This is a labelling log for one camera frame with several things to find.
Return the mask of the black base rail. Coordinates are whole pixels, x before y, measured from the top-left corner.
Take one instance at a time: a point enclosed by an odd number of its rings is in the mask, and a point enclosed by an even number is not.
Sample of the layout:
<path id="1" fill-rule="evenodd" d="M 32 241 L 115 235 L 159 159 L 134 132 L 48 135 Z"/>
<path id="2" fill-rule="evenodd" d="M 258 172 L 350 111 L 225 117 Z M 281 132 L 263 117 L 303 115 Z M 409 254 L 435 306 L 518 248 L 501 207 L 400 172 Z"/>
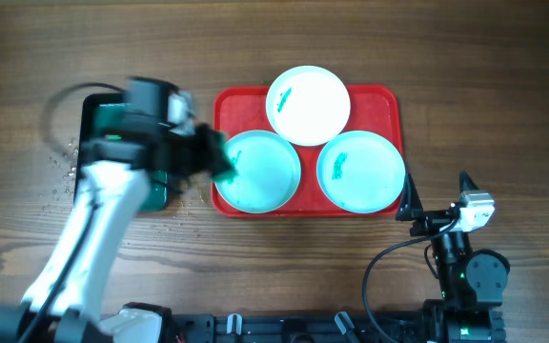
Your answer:
<path id="1" fill-rule="evenodd" d="M 488 342 L 504 343 L 502 314 L 407 311 L 378 313 L 375 328 L 367 316 L 252 316 L 239 313 L 174 314 L 164 340 L 172 343 L 348 343 Z"/>

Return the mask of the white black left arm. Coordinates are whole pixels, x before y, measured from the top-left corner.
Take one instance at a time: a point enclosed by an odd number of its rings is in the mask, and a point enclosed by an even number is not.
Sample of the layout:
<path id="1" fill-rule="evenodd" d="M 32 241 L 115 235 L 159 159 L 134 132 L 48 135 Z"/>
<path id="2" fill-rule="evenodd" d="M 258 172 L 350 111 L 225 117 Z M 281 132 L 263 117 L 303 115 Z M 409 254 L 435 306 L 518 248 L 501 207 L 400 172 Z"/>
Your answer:
<path id="1" fill-rule="evenodd" d="M 44 270 L 17 306 L 0 305 L 0 342 L 173 342 L 170 309 L 131 303 L 102 318 L 113 260 L 148 197 L 152 170 L 229 175 L 223 135 L 208 125 L 105 129 L 86 145 L 77 198 Z"/>

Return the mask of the black water tray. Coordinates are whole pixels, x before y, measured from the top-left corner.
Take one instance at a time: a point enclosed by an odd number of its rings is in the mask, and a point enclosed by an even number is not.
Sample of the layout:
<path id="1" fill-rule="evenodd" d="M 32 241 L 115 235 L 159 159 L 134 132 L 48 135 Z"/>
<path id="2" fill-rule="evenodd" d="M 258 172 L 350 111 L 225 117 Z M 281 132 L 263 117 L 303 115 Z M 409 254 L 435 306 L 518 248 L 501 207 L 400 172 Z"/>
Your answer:
<path id="1" fill-rule="evenodd" d="M 77 190 L 79 181 L 83 178 L 80 173 L 86 149 L 84 144 L 97 132 L 112 124 L 116 124 L 128 106 L 123 102 L 123 95 L 118 92 L 95 93 L 87 96 L 82 105 L 82 115 L 79 132 L 78 160 L 76 168 L 75 187 Z M 152 187 L 150 195 L 141 207 L 141 212 L 159 212 L 164 210 L 169 203 L 169 191 L 166 188 L 168 175 L 164 171 L 155 171 L 150 174 Z"/>

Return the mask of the red plastic tray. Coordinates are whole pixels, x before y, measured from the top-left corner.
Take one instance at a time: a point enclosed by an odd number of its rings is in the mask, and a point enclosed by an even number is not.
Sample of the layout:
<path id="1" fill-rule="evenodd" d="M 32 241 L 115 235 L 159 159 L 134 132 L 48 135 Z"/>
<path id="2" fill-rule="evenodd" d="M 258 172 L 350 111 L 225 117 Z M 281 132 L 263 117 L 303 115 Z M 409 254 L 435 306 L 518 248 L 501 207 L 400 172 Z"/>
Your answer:
<path id="1" fill-rule="evenodd" d="M 273 128 L 266 114 L 267 86 L 231 87 L 213 103 L 213 126 L 233 137 L 244 131 Z M 350 84 L 351 114 L 346 131 L 371 131 L 403 151 L 398 102 L 395 95 L 378 84 Z M 332 203 L 318 186 L 316 162 L 320 147 L 296 147 L 301 179 L 293 197 L 281 208 L 265 212 L 265 217 L 350 217 Z"/>

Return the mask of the white plate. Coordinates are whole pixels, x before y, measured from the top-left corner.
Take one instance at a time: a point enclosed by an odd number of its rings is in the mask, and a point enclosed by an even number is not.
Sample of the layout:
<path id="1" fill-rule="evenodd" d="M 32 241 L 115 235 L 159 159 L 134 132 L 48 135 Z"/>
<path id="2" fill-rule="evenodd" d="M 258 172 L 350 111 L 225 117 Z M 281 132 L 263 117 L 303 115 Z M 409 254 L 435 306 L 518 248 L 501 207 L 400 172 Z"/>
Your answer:
<path id="1" fill-rule="evenodd" d="M 351 99 L 331 71 L 299 66 L 280 74 L 265 102 L 271 127 L 292 144 L 313 147 L 338 136 L 350 118 Z"/>

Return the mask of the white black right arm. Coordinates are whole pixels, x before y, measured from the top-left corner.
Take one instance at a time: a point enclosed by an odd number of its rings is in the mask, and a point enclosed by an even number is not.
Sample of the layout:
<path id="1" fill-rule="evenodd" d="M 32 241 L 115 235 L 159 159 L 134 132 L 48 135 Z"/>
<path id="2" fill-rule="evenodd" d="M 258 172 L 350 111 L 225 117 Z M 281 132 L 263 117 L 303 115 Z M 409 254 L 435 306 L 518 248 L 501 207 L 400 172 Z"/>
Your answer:
<path id="1" fill-rule="evenodd" d="M 509 261 L 492 250 L 474 250 L 469 234 L 486 226 L 495 212 L 493 196 L 459 174 L 459 199 L 446 210 L 425 211 L 411 175 L 407 175 L 396 214 L 411 221 L 412 237 L 431 244 L 441 290 L 439 300 L 423 303 L 417 330 L 420 342 L 505 342 L 503 292 Z"/>

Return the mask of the green yellow sponge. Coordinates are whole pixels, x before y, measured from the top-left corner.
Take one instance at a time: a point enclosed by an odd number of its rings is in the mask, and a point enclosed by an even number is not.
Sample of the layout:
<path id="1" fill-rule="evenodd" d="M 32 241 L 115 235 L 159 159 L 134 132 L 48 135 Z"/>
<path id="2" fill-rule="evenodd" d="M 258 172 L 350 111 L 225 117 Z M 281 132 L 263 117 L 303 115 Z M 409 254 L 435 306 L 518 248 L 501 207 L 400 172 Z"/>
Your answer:
<path id="1" fill-rule="evenodd" d="M 228 182 L 233 183 L 234 178 L 237 176 L 237 171 L 234 167 L 228 168 L 225 171 L 219 172 L 213 177 L 214 183 Z"/>

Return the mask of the light blue plate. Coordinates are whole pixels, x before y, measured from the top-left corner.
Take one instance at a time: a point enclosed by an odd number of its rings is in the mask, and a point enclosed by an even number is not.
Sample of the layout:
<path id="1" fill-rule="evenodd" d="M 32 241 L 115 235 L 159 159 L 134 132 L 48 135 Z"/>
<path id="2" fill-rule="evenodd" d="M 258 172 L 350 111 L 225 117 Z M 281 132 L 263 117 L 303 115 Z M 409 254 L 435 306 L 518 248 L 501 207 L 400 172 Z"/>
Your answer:
<path id="1" fill-rule="evenodd" d="M 346 212 L 380 212 L 396 202 L 406 175 L 399 150 L 370 131 L 348 131 L 327 143 L 316 161 L 325 196 Z"/>
<path id="2" fill-rule="evenodd" d="M 244 131 L 225 144 L 237 176 L 233 183 L 214 183 L 234 209 L 262 214 L 285 205 L 295 194 L 301 165 L 294 147 L 281 136 L 262 130 Z"/>

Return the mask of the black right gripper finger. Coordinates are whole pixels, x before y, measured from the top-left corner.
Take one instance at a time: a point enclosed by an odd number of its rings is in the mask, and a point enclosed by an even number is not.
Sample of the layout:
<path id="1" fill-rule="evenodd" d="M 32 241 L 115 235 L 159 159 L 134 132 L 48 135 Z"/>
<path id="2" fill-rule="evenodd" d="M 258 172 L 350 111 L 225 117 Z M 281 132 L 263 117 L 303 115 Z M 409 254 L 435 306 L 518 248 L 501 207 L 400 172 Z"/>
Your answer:
<path id="1" fill-rule="evenodd" d="M 416 221 L 423 218 L 423 207 L 415 182 L 410 173 L 404 179 L 404 186 L 396 212 L 396 221 Z"/>
<path id="2" fill-rule="evenodd" d="M 461 171 L 459 173 L 459 191 L 468 192 L 476 191 L 477 189 L 478 185 L 473 181 L 469 173 L 467 171 Z"/>

